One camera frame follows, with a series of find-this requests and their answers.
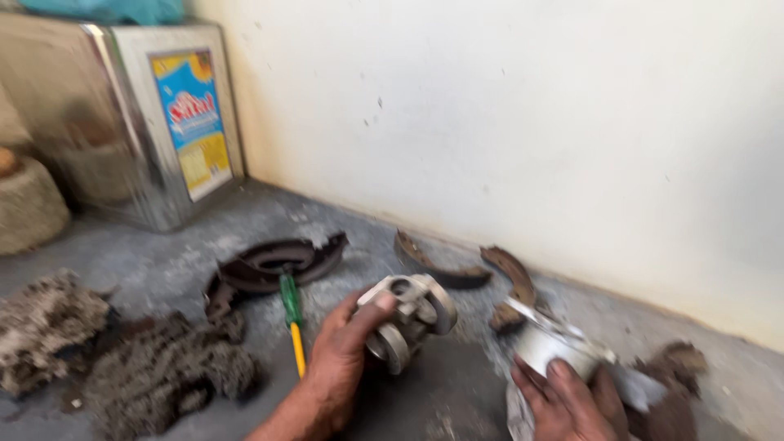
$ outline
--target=gray floor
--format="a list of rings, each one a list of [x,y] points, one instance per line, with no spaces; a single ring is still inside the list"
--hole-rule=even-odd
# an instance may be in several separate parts
[[[202,320],[200,292],[216,260],[268,239],[322,241],[341,229],[351,241],[344,262],[326,279],[301,289],[303,333],[309,347],[319,322],[345,293],[402,271],[392,252],[394,228],[256,182],[248,182],[244,191],[172,235],[79,218],[48,246],[0,258],[0,294],[65,267],[74,269],[87,286],[119,285],[122,290],[111,303],[126,317],[179,309]],[[442,264],[480,261],[475,250],[429,239],[421,243]],[[644,358],[673,339],[693,342],[706,353],[711,368],[701,382],[704,401],[695,404],[699,413],[720,417],[754,439],[782,439],[784,355],[598,290],[541,275],[535,275],[534,282],[556,315],[609,344],[624,361]],[[514,338],[499,341],[486,326],[492,305],[508,289],[508,280],[499,276],[480,290],[452,292],[460,314],[458,326],[447,337],[429,341],[403,376],[368,376],[358,397],[360,411],[341,437],[509,439],[503,389]],[[269,371],[265,388],[247,403],[216,399],[160,439],[241,439],[295,384],[279,299],[260,298],[242,309],[250,323],[245,347]],[[59,411],[64,387],[62,381],[56,382],[21,403],[0,399],[2,439],[91,439],[89,413]],[[713,421],[706,423],[701,439],[737,439],[729,433]]]

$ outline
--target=white wall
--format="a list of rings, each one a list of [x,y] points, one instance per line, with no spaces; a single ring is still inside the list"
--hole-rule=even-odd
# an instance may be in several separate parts
[[[784,350],[781,0],[194,0],[249,172]]]

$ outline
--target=screwdriver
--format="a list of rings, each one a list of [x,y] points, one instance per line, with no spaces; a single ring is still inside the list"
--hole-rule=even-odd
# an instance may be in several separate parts
[[[299,327],[302,326],[302,314],[299,313],[299,300],[297,300],[296,286],[291,272],[284,272],[280,275],[281,299],[286,310],[286,326],[292,331],[292,342],[294,343],[294,356],[296,357],[296,369],[299,378],[305,374],[305,351],[302,349],[302,337],[299,335]]]

